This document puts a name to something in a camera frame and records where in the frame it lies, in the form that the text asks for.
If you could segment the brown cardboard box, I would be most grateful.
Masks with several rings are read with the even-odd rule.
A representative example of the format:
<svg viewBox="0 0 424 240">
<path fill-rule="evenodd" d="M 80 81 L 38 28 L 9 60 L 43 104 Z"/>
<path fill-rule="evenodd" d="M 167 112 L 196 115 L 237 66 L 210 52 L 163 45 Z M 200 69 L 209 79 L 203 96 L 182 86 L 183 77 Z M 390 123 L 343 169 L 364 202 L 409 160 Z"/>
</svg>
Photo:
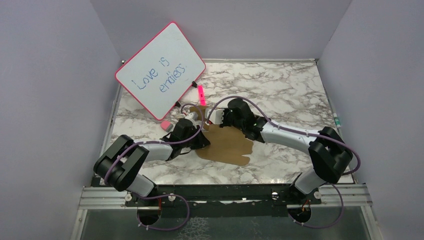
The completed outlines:
<svg viewBox="0 0 424 240">
<path fill-rule="evenodd" d="M 219 127 L 216 124 L 204 124 L 202 133 L 210 145 L 197 149 L 198 157 L 219 163 L 245 166 L 253 153 L 253 141 L 235 127 Z"/>
</svg>

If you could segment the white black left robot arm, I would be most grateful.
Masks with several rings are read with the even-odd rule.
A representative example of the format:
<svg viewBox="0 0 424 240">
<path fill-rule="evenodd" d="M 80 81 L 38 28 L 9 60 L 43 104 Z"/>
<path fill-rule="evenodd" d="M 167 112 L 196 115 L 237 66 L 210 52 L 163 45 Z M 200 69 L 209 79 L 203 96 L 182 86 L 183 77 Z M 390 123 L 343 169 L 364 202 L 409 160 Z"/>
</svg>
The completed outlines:
<svg viewBox="0 0 424 240">
<path fill-rule="evenodd" d="M 190 120 L 182 118 L 173 131 L 159 141 L 135 145 L 131 137 L 120 135 L 96 161 L 93 171 L 103 178 L 105 184 L 119 192 L 133 192 L 144 205 L 149 206 L 157 200 L 156 184 L 139 173 L 142 165 L 149 161 L 170 161 L 183 155 L 183 149 L 197 150 L 210 145 L 200 125 L 193 125 Z"/>
</svg>

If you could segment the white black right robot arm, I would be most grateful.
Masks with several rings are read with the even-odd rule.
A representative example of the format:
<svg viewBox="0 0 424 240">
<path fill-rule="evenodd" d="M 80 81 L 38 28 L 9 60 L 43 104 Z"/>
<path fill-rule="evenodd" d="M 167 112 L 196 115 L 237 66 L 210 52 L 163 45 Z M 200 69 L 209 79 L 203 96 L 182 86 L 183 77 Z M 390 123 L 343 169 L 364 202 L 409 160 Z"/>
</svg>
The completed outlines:
<svg viewBox="0 0 424 240">
<path fill-rule="evenodd" d="M 234 96 L 225 108 L 210 110 L 208 119 L 223 127 L 234 127 L 252 141 L 286 146 L 309 155 L 312 167 L 301 173 L 288 190 L 289 199 L 300 204 L 314 189 L 325 183 L 336 184 L 354 157 L 331 127 L 306 130 L 271 120 L 264 112 L 256 115 L 244 97 Z"/>
</svg>

